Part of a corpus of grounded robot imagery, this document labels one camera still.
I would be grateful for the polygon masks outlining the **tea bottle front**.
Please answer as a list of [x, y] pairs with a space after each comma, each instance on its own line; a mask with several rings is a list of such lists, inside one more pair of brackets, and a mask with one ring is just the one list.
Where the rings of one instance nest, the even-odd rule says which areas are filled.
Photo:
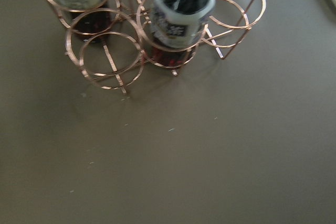
[[155, 63], [182, 65], [192, 57], [215, 7], [215, 0], [153, 0], [150, 32], [160, 48], [152, 48]]

